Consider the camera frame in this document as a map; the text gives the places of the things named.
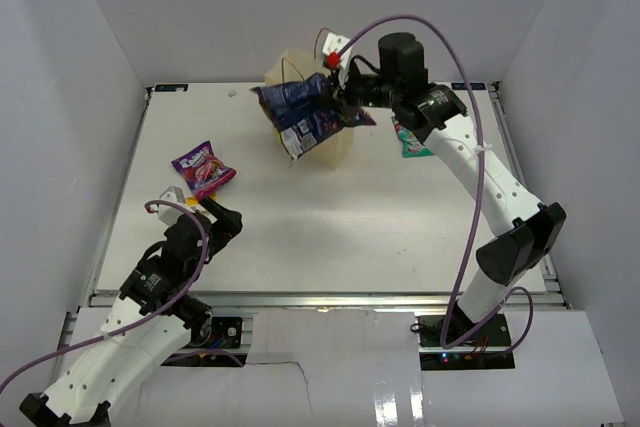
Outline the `dark blue snack bag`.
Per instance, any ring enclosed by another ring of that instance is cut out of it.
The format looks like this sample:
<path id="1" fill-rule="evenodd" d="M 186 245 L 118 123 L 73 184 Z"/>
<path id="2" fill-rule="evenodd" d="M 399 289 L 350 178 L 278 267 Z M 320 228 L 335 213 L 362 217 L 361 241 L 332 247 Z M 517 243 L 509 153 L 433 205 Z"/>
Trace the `dark blue snack bag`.
<path id="1" fill-rule="evenodd" d="M 345 111 L 330 92 L 331 87 L 324 74 L 314 73 L 305 80 L 251 89 L 291 160 L 345 128 L 376 125 L 361 107 Z"/>

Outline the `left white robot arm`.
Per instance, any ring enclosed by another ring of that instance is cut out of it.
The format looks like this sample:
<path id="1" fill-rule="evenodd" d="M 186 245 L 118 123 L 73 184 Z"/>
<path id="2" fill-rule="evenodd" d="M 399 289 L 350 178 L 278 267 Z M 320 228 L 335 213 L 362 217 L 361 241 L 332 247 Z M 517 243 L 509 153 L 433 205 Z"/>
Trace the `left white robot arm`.
<path id="1" fill-rule="evenodd" d="M 181 348 L 211 334 L 212 310 L 189 290 L 243 228 L 239 212 L 205 198 L 146 203 L 166 226 L 141 256 L 93 338 L 64 348 L 76 360 L 20 412 L 35 426 L 107 426 L 128 396 Z"/>

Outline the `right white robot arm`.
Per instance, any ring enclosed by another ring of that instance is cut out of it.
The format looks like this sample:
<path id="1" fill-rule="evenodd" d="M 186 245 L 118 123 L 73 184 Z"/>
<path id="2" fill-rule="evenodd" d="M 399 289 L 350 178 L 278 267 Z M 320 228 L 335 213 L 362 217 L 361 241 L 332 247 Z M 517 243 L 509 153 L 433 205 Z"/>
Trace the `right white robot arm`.
<path id="1" fill-rule="evenodd" d="M 378 42 L 379 65 L 363 74 L 350 39 L 330 33 L 321 53 L 330 71 L 329 93 L 348 113 L 389 108 L 396 120 L 438 157 L 475 201 L 472 221 L 484 218 L 493 239 L 463 257 L 478 270 L 466 288 L 454 286 L 440 327 L 440 344 L 472 346 L 488 332 L 487 322 L 519 290 L 519 281 L 548 254 L 566 220 L 557 203 L 529 192 L 485 142 L 475 100 L 463 102 L 448 86 L 429 81 L 424 48 L 410 33 Z"/>

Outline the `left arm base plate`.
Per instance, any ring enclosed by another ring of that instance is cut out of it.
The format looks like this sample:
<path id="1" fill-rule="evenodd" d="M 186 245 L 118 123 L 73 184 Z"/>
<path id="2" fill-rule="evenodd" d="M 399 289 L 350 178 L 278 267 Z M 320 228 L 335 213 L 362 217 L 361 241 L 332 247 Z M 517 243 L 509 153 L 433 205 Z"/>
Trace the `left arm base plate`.
<path id="1" fill-rule="evenodd" d="M 239 348 L 242 341 L 241 317 L 212 317 L 201 329 L 198 346 L 204 348 Z"/>

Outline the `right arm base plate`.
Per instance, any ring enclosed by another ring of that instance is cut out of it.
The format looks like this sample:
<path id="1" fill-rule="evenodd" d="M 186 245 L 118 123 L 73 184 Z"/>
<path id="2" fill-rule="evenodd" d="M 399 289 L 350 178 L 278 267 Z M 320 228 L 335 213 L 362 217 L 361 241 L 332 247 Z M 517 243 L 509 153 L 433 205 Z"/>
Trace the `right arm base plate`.
<path id="1" fill-rule="evenodd" d="M 440 334 L 443 327 L 443 315 L 424 315 L 416 318 L 416 321 L 410 326 L 410 331 L 418 335 L 421 347 L 441 347 Z M 470 330 L 469 326 L 452 319 L 447 331 L 446 344 L 451 344 Z M 509 347 L 511 341 L 505 316 L 497 314 L 462 342 L 460 346 Z"/>

